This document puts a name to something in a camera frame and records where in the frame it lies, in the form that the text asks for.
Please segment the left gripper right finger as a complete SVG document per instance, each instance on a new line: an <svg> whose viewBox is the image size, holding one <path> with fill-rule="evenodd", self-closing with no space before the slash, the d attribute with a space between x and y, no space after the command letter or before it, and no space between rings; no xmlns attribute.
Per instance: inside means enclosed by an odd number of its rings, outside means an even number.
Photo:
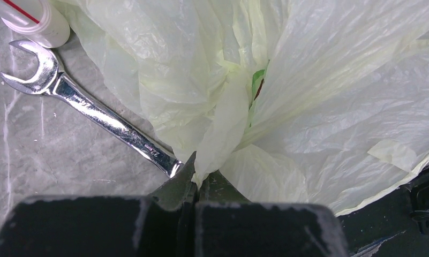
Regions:
<svg viewBox="0 0 429 257"><path fill-rule="evenodd" d="M199 190L200 201L213 202L250 202L243 196L219 170L212 172L203 181Z"/></svg>

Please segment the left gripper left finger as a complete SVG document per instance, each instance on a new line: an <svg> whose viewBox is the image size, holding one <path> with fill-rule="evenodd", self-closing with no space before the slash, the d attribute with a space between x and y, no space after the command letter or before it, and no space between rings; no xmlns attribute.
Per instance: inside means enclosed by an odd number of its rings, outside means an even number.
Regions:
<svg viewBox="0 0 429 257"><path fill-rule="evenodd" d="M179 209L183 203L193 201L197 192L197 185L192 182L195 157L193 152L173 178L149 194L162 209Z"/></svg>

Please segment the pale green plastic bag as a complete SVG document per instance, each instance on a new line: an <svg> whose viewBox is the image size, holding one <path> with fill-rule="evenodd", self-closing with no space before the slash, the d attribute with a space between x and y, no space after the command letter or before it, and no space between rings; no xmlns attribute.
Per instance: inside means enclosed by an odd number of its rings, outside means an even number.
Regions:
<svg viewBox="0 0 429 257"><path fill-rule="evenodd" d="M343 215L429 164L429 1L55 5L197 184Z"/></svg>

